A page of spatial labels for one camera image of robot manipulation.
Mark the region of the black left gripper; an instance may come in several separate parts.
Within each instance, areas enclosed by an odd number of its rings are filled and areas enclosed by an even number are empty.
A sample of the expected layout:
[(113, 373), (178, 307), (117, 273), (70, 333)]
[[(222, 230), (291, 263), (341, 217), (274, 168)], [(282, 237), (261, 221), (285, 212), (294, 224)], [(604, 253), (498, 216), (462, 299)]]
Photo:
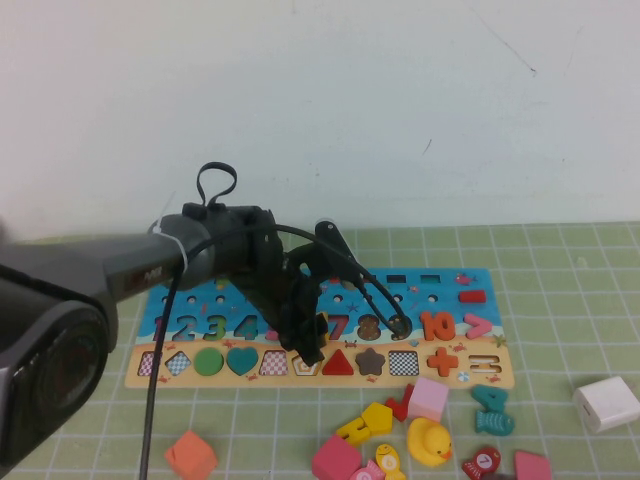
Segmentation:
[(319, 282), (284, 251), (271, 211), (257, 206), (218, 206), (215, 211), (225, 214), (233, 227), (253, 229), (215, 246), (216, 258), (231, 265), (231, 283), (279, 331), (284, 348), (297, 348), (306, 365), (323, 360), (325, 324), (316, 319)]

